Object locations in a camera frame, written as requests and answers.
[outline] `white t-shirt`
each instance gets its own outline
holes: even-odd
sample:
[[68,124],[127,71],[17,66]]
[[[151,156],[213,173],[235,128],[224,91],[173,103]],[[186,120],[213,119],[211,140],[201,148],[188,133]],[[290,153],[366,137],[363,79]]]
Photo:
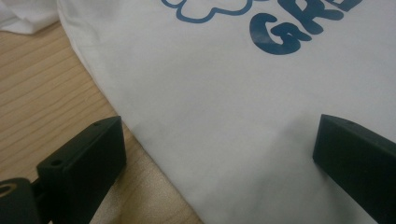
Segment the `white t-shirt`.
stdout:
[[203,222],[375,223],[312,152],[321,114],[396,140],[396,1],[58,7],[78,57]]

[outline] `black plastic block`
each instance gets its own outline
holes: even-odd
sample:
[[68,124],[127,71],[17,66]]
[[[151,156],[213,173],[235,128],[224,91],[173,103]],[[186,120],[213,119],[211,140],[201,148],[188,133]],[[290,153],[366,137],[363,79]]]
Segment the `black plastic block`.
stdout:
[[349,120],[322,115],[313,158],[378,223],[396,223],[395,143]]

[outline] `blue printed logo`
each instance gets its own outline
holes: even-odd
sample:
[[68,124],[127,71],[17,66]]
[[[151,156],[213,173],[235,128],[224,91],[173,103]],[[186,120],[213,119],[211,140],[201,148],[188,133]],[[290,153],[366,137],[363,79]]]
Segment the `blue printed logo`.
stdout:
[[[191,23],[203,23],[210,21],[216,13],[230,16],[239,16],[247,13],[254,1],[268,0],[227,0],[226,3],[211,0],[161,0],[166,6],[177,10],[177,18]],[[305,29],[301,31],[297,25],[288,21],[278,21],[269,13],[255,15],[249,25],[250,37],[253,43],[261,50],[275,55],[285,55],[296,52],[301,47],[301,41],[312,40],[311,35],[319,35],[323,28],[314,21],[315,18],[323,18],[331,21],[340,21],[344,12],[348,12],[357,6],[362,0],[304,0],[305,8],[300,8],[297,0],[277,0]],[[334,8],[327,8],[327,2]],[[277,22],[272,29],[268,29],[268,23]],[[271,35],[280,37],[281,42],[275,42]]]
[[204,23],[210,21],[216,13],[240,16],[247,13],[253,1],[263,2],[268,0],[228,0],[225,3],[205,0],[161,0],[167,7],[177,10],[177,18],[191,23]]

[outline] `black bracket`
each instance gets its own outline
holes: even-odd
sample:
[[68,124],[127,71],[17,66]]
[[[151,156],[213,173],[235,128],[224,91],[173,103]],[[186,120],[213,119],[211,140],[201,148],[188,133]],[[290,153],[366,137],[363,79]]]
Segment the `black bracket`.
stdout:
[[375,221],[396,223],[396,144],[357,123],[322,115],[314,161]]
[[0,223],[89,223],[126,164],[120,117],[102,119],[37,165],[0,182]]

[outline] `white cloth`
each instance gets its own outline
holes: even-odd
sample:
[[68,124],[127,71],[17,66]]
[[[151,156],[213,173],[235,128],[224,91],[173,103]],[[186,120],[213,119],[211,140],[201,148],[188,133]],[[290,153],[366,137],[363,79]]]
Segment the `white cloth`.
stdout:
[[0,31],[30,35],[57,20],[55,0],[0,0]]
[[293,2],[58,1],[78,57],[205,223],[375,223],[311,158],[320,114],[396,140],[396,1]]

